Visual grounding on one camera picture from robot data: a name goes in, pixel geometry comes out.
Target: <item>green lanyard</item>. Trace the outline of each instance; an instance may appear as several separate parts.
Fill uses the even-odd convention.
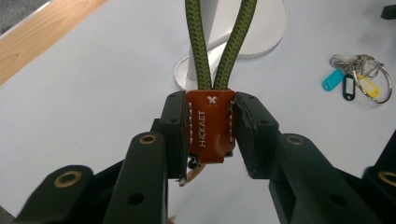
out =
[[[221,55],[212,88],[209,62],[201,18],[200,0],[186,0],[186,18],[197,73],[198,90],[227,90],[233,65],[248,33],[257,0],[242,0],[227,45]]]

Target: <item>leather tag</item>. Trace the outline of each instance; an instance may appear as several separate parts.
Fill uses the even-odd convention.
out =
[[[201,164],[223,163],[235,147],[234,91],[189,91],[187,136],[189,152]]]

